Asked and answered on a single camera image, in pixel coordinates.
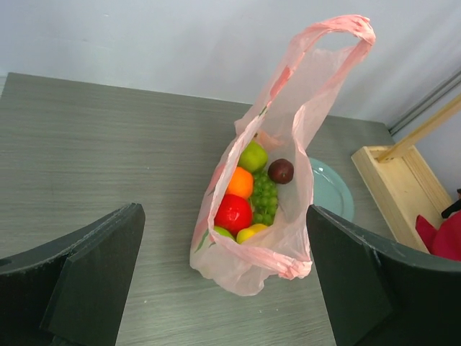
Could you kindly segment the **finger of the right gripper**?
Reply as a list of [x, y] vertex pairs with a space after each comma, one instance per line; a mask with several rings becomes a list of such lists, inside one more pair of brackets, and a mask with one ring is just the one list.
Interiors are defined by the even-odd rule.
[[457, 200], [451, 206], [441, 212], [442, 218], [449, 218], [453, 213], [461, 210], [461, 199]]

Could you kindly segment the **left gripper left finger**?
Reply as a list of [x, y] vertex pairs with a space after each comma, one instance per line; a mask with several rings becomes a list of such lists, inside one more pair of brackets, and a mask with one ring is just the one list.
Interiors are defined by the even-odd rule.
[[115, 345], [146, 215], [137, 203], [1, 259], [2, 345]]

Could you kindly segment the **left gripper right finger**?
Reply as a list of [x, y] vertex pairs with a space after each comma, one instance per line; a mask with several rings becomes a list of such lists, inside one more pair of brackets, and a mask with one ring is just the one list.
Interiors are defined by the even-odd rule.
[[459, 345], [460, 263], [311, 205], [307, 229], [337, 345]]

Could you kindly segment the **green grapes bunch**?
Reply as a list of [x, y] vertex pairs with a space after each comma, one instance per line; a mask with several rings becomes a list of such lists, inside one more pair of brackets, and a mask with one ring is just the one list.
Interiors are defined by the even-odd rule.
[[257, 172], [254, 176], [253, 192], [250, 204], [253, 210], [253, 223], [271, 226], [278, 209], [278, 189], [266, 171]]

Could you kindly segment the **pink plastic bag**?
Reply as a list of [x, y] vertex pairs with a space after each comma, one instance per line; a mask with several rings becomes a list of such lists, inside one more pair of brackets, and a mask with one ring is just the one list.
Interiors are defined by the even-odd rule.
[[[272, 275], [292, 280], [310, 273], [306, 214], [313, 203], [313, 172], [306, 150], [349, 72], [367, 57], [375, 39], [368, 18], [349, 14], [306, 27], [291, 40], [255, 103], [235, 121], [236, 136], [202, 199], [189, 263], [204, 278], [238, 296], [253, 296]], [[213, 226], [238, 159], [251, 141], [271, 159], [290, 161], [295, 173], [280, 188], [274, 223], [238, 244]]]

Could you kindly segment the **dark purple plum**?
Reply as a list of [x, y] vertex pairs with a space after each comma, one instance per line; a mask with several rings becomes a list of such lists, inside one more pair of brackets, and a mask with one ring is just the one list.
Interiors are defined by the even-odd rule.
[[286, 185], [293, 179], [294, 166], [287, 159], [277, 159], [269, 165], [267, 174], [274, 183]]

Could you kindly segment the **green apple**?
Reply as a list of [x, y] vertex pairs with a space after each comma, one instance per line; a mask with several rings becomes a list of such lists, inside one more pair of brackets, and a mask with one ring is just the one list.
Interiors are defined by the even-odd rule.
[[233, 241], [236, 240], [235, 236], [232, 235], [232, 233], [230, 233], [228, 230], [224, 229], [223, 227], [214, 226], [214, 231], [220, 234], [221, 236], [225, 236], [225, 237], [232, 239]]

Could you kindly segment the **orange fruit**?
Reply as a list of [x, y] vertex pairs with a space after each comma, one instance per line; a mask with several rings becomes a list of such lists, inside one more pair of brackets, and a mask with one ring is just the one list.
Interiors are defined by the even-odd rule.
[[242, 167], [236, 167], [226, 188], [226, 195], [236, 195], [249, 199], [254, 190], [254, 177], [252, 173]]

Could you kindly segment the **green pear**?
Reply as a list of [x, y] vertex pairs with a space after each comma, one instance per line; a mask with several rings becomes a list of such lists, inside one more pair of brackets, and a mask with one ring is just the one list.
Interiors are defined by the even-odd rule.
[[251, 141], [242, 151], [238, 160], [238, 166], [253, 174], [263, 169], [268, 159], [266, 150], [256, 141]]

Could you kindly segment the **magenta cloth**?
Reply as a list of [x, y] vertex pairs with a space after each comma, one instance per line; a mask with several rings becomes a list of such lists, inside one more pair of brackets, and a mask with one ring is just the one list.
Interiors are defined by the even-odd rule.
[[435, 229], [423, 216], [416, 218], [416, 231], [429, 253], [460, 261], [460, 212], [452, 214]]

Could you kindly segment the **grey plate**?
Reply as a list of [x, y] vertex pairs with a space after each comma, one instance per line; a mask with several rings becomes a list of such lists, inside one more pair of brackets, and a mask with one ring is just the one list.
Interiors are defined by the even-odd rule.
[[354, 199], [341, 176], [330, 166], [310, 157], [314, 177], [314, 204], [348, 220], [354, 219]]

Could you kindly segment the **wooden upright post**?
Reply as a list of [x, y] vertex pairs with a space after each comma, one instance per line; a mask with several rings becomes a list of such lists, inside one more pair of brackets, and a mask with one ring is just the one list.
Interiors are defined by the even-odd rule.
[[440, 125], [449, 120], [453, 115], [458, 113], [460, 111], [460, 100], [461, 96], [458, 94], [453, 100], [443, 106], [443, 108], [441, 108], [436, 114], [431, 116], [428, 120], [422, 123], [402, 140], [397, 142], [390, 149], [379, 155], [377, 161], [379, 163], [386, 163], [390, 160], [402, 157], [415, 143], [430, 134], [430, 132], [433, 130], [437, 129]]

